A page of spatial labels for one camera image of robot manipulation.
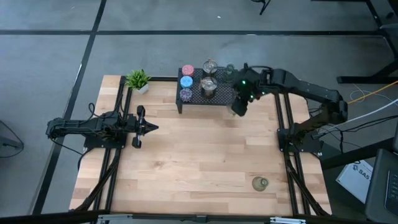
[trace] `desk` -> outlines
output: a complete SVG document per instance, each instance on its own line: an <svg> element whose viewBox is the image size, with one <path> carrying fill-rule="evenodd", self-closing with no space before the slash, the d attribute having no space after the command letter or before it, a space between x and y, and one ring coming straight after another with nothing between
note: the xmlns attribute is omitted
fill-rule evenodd
<svg viewBox="0 0 398 224"><path fill-rule="evenodd" d="M113 110L120 78L104 76L96 114ZM135 114L137 105L144 105L146 120L160 128L142 138L142 149L134 149L134 135L128 136L112 212L292 214L284 158L277 143L273 95L251 103L242 118L230 115L225 106L185 105L184 113L179 114L175 82L149 82L149 86L143 95L133 92L129 111ZM302 97L291 95L290 102L296 122L308 119ZM79 206L97 184L103 156L104 149L93 149L83 158L70 208ZM319 160L307 153L301 156L309 191L331 213ZM258 175L270 181L263 192L252 188L252 179ZM100 208L104 208L107 192L105 186ZM296 194L303 212L297 187Z"/></svg>

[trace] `small round object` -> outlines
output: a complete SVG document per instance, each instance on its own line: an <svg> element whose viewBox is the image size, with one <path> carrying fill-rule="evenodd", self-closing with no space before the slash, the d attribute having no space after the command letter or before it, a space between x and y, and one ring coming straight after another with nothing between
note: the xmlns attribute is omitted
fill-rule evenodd
<svg viewBox="0 0 398 224"><path fill-rule="evenodd" d="M208 99L211 99L215 95L217 88L217 80L211 77L205 77L200 81L200 85L203 89L202 94Z"/></svg>
<svg viewBox="0 0 398 224"><path fill-rule="evenodd" d="M182 88L191 88L193 80L189 76L184 76L181 78L180 83Z"/></svg>
<svg viewBox="0 0 398 224"><path fill-rule="evenodd" d="M188 75L190 77L193 76L193 66L192 65L184 65L182 67L182 75Z"/></svg>
<svg viewBox="0 0 398 224"><path fill-rule="evenodd" d="M217 63L212 59L209 59L203 64L203 71L211 75L217 72L217 67L218 67Z"/></svg>
<svg viewBox="0 0 398 224"><path fill-rule="evenodd" d="M227 75L232 74L232 72L235 70L235 66L231 63L226 65L226 73Z"/></svg>
<svg viewBox="0 0 398 224"><path fill-rule="evenodd" d="M183 102L189 102L192 98L192 90L184 88L180 91L180 99Z"/></svg>
<svg viewBox="0 0 398 224"><path fill-rule="evenodd" d="M268 179L264 177L255 177L251 183L254 190L257 190L258 192L264 191L269 185Z"/></svg>

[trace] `concrete floor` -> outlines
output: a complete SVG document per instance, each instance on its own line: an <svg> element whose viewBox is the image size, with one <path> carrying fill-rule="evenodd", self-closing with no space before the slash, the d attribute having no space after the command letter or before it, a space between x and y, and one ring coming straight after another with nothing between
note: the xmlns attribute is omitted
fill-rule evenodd
<svg viewBox="0 0 398 224"><path fill-rule="evenodd" d="M100 0L35 2L0 1L0 29L91 30ZM374 1L380 16L391 11L387 1ZM246 0L219 1L108 1L100 30L373 30L376 25L363 3L272 1L263 16L261 8ZM62 116L76 77L88 36L0 35L0 119L24 140L25 151L0 161L0 217L24 215L34 198L51 142L45 136L48 120ZM340 75L370 75L393 59L385 41L374 37L277 37L242 35L140 35L97 36L73 111L73 119L89 116L87 104L95 102L103 75L124 75L143 68L153 76L177 76L186 63L199 67L213 58L220 65L268 65L284 68L298 78L337 89L345 100L356 90L339 85ZM358 85L373 91L382 85ZM381 94L398 97L397 87ZM371 96L349 106L349 117L368 113L388 103ZM390 106L365 121L397 114ZM365 146L392 136L394 122L347 134L345 140ZM333 147L331 136L323 140ZM83 138L67 136L64 144L81 150ZM354 149L347 145L345 150ZM77 174L78 155L62 150L44 206L45 213L68 209ZM332 175L325 178L333 182ZM329 185L330 195L339 186ZM331 198L335 215L362 218L346 209L349 202Z"/></svg>

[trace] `white pot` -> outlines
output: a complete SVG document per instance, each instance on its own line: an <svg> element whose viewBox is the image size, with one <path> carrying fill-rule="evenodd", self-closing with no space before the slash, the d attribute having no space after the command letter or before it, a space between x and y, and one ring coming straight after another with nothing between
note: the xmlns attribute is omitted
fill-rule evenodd
<svg viewBox="0 0 398 224"><path fill-rule="evenodd" d="M138 90L140 94L144 94L149 89L148 83L146 83L141 89Z"/></svg>

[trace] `black mesh shelf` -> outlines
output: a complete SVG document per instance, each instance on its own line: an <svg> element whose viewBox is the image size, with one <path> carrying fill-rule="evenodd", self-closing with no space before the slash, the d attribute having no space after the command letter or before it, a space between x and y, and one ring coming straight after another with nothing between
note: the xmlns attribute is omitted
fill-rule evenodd
<svg viewBox="0 0 398 224"><path fill-rule="evenodd" d="M193 71L193 84L190 88L192 90L192 98L189 102L183 102L180 100L180 91L182 89L180 79L182 78L182 69L178 69L178 82L177 82L177 94L175 103L178 107L178 112L182 112L182 105L213 105L213 106L225 106L232 104L234 100L234 90L232 83L227 83L225 77L227 76L225 68L218 68L214 78L217 80L217 88L213 98L208 99L202 95L200 86L200 80L205 78L206 73L201 68L195 68Z"/></svg>

